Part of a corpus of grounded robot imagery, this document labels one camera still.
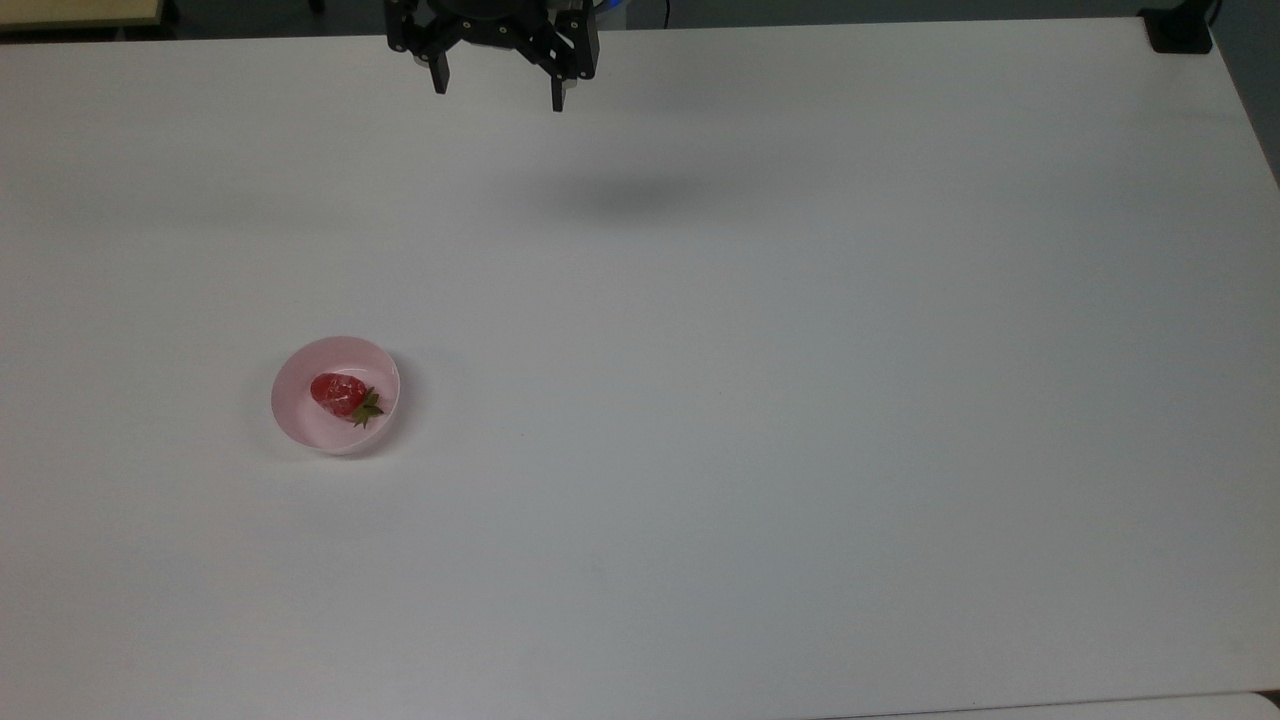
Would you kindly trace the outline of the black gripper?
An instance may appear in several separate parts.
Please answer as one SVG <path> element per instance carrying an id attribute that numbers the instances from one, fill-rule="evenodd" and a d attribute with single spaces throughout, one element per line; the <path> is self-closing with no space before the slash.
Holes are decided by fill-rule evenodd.
<path id="1" fill-rule="evenodd" d="M 385 37 L 393 53 L 429 70 L 440 95 L 451 81 L 447 54 L 461 41 L 515 47 L 549 77 L 556 113 L 572 83 L 595 77 L 600 51 L 593 8 L 545 1 L 385 1 Z"/>

